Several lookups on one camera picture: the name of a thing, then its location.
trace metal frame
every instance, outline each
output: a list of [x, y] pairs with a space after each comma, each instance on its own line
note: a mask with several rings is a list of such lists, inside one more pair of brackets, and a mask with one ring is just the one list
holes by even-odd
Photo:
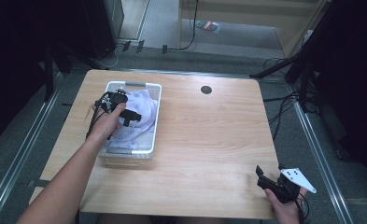
[[337, 184], [337, 181], [332, 174], [332, 169], [330, 168], [325, 155], [323, 154], [322, 147], [319, 144], [317, 135], [312, 128], [311, 121], [308, 116], [302, 111], [300, 104], [295, 103], [294, 108], [296, 109], [297, 116], [302, 123], [304, 133], [307, 137], [309, 146], [314, 154], [315, 161], [317, 162], [319, 172], [323, 178], [326, 189], [329, 192], [329, 196], [334, 206], [334, 210], [340, 219], [340, 223], [353, 224], [355, 223], [349, 209], [346, 205], [346, 199]]
[[39, 113], [37, 114], [37, 117], [35, 118], [34, 123], [31, 126], [31, 129], [29, 130], [28, 134], [26, 134], [25, 139], [20, 146], [20, 149], [18, 150], [14, 160], [10, 164], [5, 176], [0, 182], [0, 211], [3, 209], [9, 193], [12, 191], [23, 166], [29, 158], [35, 141], [41, 129], [43, 128], [49, 112], [54, 106], [55, 100], [57, 99], [61, 88], [62, 79], [63, 76], [61, 73], [59, 73], [56, 80], [57, 87], [55, 89], [55, 92], [50, 96], [47, 102], [43, 103]]

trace wire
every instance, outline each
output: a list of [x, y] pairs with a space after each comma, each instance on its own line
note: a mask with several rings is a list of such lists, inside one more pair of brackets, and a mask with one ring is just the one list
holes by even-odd
[[304, 220], [306, 220], [306, 219], [308, 218], [308, 215], [309, 215], [309, 203], [308, 203], [308, 201], [306, 200], [306, 198], [302, 195], [302, 193], [300, 193], [300, 195], [303, 197], [303, 200], [304, 200], [305, 206], [307, 206], [306, 215], [305, 215], [305, 217], [304, 217]]
[[89, 128], [89, 130], [88, 130], [88, 132], [87, 132], [87, 136], [86, 136], [86, 138], [90, 135], [90, 133], [91, 133], [91, 131], [92, 131], [92, 127], [93, 127], [93, 125], [95, 124], [95, 122], [105, 113], [102, 113], [101, 115], [99, 115], [99, 117], [97, 117], [97, 115], [98, 115], [98, 110], [99, 110], [99, 108], [100, 108], [100, 106], [101, 106], [101, 104], [99, 104], [99, 103], [102, 103], [102, 100], [104, 100], [105, 99], [105, 96], [106, 95], [108, 95], [108, 93], [107, 92], [105, 92], [102, 96], [101, 96], [101, 98], [98, 100], [98, 101], [96, 101], [95, 102], [95, 109], [93, 110], [93, 115], [92, 115], [92, 119], [91, 119], [91, 123], [90, 123], [90, 128]]
[[101, 62], [99, 62], [98, 60], [96, 60], [99, 64], [101, 64], [103, 67], [105, 67], [105, 68], [111, 68], [111, 67], [114, 67], [114, 66], [116, 66], [116, 64], [119, 62], [119, 57], [117, 56], [117, 50], [119, 49], [119, 48], [121, 48], [122, 47], [122, 45], [117, 45], [116, 46], [116, 48], [114, 49], [114, 56], [116, 57], [116, 62], [115, 63], [113, 63], [112, 65], [110, 65], [110, 66], [107, 66], [107, 65], [105, 65], [105, 64], [103, 64], [103, 63], [101, 63]]
[[[194, 32], [194, 26], [195, 26], [195, 24], [191, 24], [191, 19], [189, 19], [189, 25], [190, 25], [191, 31]], [[195, 43], [195, 41], [193, 43], [194, 43], [195, 46], [194, 46], [193, 49], [191, 49], [191, 51], [194, 51], [197, 48], [197, 43]]]
[[275, 140], [276, 135], [278, 133], [279, 130], [279, 126], [280, 126], [280, 122], [281, 122], [281, 117], [282, 114], [286, 111], [288, 111], [289, 109], [291, 109], [293, 107], [293, 105], [298, 101], [298, 91], [293, 91], [291, 92], [289, 95], [285, 96], [285, 97], [278, 97], [278, 98], [271, 98], [271, 99], [265, 99], [263, 100], [264, 102], [271, 102], [271, 101], [278, 101], [278, 100], [282, 100], [282, 104], [279, 107], [279, 111], [278, 113], [271, 119], [268, 120], [269, 124], [274, 123], [277, 120], [277, 124], [275, 127], [275, 132], [273, 134], [273, 140]]
[[193, 28], [192, 28], [192, 39], [191, 39], [191, 42], [189, 43], [188, 46], [186, 46], [185, 48], [183, 49], [169, 49], [169, 50], [185, 50], [185, 49], [188, 49], [192, 42], [194, 42], [194, 39], [195, 39], [195, 23], [197, 21], [197, 11], [198, 11], [198, 4], [199, 4], [200, 0], [196, 0], [195, 1], [195, 4], [194, 5], [189, 5], [189, 3], [187, 3], [188, 6], [190, 7], [194, 7], [195, 6], [195, 11], [194, 11], [194, 22], [193, 22]]
[[[265, 65], [269, 62], [269, 61], [271, 61], [271, 60], [276, 60], [276, 62], [275, 62], [275, 64], [274, 64], [274, 66], [275, 65], [277, 65], [278, 63], [279, 63], [279, 61], [283, 61], [283, 60], [286, 60], [286, 59], [282, 59], [282, 58], [269, 58], [269, 59], [267, 59], [267, 60], [265, 60], [264, 61], [264, 63], [262, 64], [262, 68], [264, 69], [264, 71], [265, 70], [267, 70], [267, 68], [265, 68]], [[280, 73], [282, 73], [283, 75], [286, 75], [286, 73], [285, 72], [282, 72], [282, 70], [281, 69], [279, 69], [278, 70]]]

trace hand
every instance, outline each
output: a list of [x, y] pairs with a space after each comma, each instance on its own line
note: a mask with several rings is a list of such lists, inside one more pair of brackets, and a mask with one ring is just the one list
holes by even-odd
[[104, 144], [106, 139], [119, 128], [117, 121], [125, 106], [125, 103], [118, 104], [110, 114], [105, 113], [100, 108], [98, 110], [97, 121], [93, 124], [89, 138]]
[[[270, 189], [265, 189], [264, 192], [265, 195], [267, 195], [267, 198], [270, 201], [271, 205], [273, 206], [273, 212], [275, 213], [276, 220], [279, 224], [300, 223], [300, 211], [295, 202], [281, 203]], [[301, 204], [306, 192], [306, 189], [300, 189], [300, 194], [297, 200], [299, 204]]]

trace clear plastic bin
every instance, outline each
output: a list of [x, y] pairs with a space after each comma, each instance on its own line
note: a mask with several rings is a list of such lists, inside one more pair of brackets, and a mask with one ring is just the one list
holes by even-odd
[[158, 116], [160, 111], [160, 100], [162, 93], [162, 86], [154, 83], [144, 82], [125, 82], [125, 81], [111, 81], [106, 86], [106, 91], [116, 92], [118, 89], [123, 89], [127, 92], [139, 91], [147, 89], [152, 100], [158, 101], [156, 119], [154, 121], [154, 129], [147, 130], [141, 133], [135, 138], [138, 144], [137, 149], [113, 148], [113, 153], [108, 152], [107, 147], [102, 147], [99, 151], [98, 157], [101, 159], [116, 159], [116, 158], [128, 158], [128, 159], [147, 159], [150, 160], [153, 157], [154, 143], [157, 132]]

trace finger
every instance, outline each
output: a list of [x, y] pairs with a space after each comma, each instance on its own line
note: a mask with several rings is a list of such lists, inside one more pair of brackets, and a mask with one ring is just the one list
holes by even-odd
[[111, 114], [115, 118], [117, 118], [120, 115], [120, 113], [125, 109], [125, 107], [126, 107], [125, 103], [118, 104]]
[[299, 194], [299, 199], [303, 200], [303, 198], [305, 197], [306, 193], [308, 192], [307, 189], [305, 188], [300, 188], [300, 194]]
[[274, 207], [273, 207], [273, 205], [272, 205], [272, 204], [270, 204], [270, 211], [271, 211], [272, 213], [275, 213], [275, 209], [274, 209]]
[[120, 128], [120, 125], [117, 123], [116, 127], [114, 128], [113, 132], [111, 133], [112, 136], [115, 136]]
[[279, 203], [279, 200], [276, 198], [275, 194], [270, 189], [264, 190], [265, 195], [267, 196], [268, 200], [271, 202], [271, 204]]

